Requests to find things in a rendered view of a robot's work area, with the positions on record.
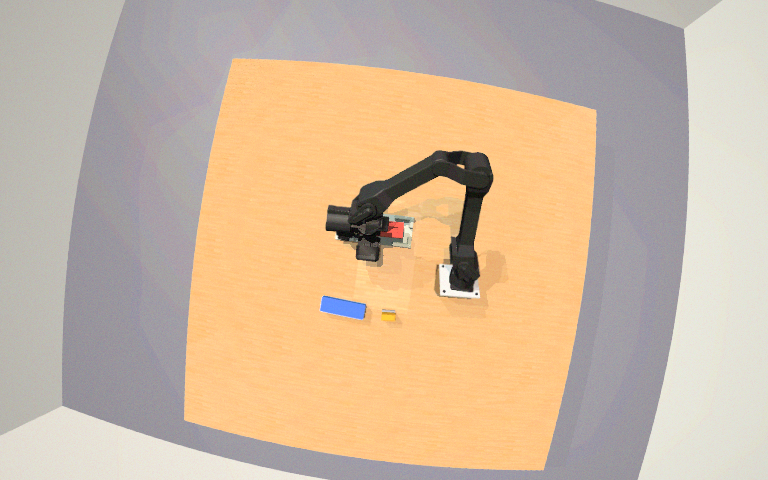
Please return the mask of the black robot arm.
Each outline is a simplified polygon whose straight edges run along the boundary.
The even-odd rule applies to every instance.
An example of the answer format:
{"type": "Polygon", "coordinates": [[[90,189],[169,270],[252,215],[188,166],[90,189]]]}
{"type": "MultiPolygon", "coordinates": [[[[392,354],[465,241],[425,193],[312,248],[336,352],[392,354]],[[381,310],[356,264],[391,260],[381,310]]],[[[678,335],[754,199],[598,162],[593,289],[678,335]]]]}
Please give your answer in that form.
{"type": "Polygon", "coordinates": [[[365,235],[388,232],[389,217],[379,215],[400,196],[438,176],[466,185],[459,234],[451,236],[449,245],[450,265],[453,264],[449,282],[451,290],[472,293],[480,277],[474,241],[483,198],[494,178],[489,158],[482,152],[437,150],[387,180],[363,185],[350,207],[328,205],[326,231],[335,232],[337,239],[345,241],[352,236],[360,238],[358,229],[365,235]]]}

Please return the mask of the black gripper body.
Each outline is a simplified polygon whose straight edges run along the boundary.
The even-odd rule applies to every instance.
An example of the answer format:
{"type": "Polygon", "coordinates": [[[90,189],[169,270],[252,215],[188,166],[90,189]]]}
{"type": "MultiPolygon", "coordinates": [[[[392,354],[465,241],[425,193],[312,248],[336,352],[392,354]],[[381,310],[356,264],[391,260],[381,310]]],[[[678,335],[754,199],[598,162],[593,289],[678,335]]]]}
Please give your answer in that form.
{"type": "MultiPolygon", "coordinates": [[[[359,231],[359,229],[357,230],[357,233],[363,234],[362,232],[359,231]]],[[[356,246],[355,258],[357,260],[371,261],[371,262],[377,262],[379,260],[380,247],[378,247],[378,239],[376,239],[376,235],[380,236],[380,233],[381,231],[378,231],[374,235],[363,234],[363,237],[365,239],[363,240],[363,246],[361,245],[356,246]]]]}

